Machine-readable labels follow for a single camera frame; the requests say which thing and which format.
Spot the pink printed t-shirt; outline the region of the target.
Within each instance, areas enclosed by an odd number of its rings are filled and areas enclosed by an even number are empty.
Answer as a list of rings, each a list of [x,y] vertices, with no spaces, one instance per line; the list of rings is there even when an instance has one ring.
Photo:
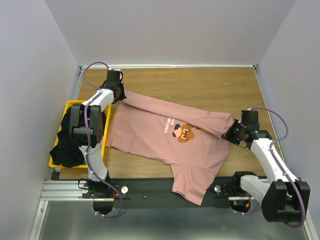
[[[223,135],[230,113],[210,112],[127,91],[108,130],[106,146],[169,165],[172,191],[201,205],[228,157]]]

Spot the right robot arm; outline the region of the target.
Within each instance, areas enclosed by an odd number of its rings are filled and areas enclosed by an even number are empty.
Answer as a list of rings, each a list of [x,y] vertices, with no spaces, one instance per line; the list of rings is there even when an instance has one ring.
[[[267,177],[264,182],[253,172],[237,171],[232,177],[233,191],[251,195],[260,204],[267,222],[301,227],[307,216],[310,186],[288,169],[269,132],[261,130],[257,120],[243,123],[236,119],[222,138],[235,145],[245,142]]]

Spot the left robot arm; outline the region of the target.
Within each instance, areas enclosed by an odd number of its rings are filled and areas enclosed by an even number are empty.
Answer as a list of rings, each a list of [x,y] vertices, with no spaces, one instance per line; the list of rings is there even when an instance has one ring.
[[[102,112],[109,105],[126,98],[122,80],[105,80],[96,93],[81,104],[70,108],[69,137],[81,151],[91,182],[100,182],[107,190],[118,194],[118,190],[108,183],[109,172],[101,153],[103,129]]]

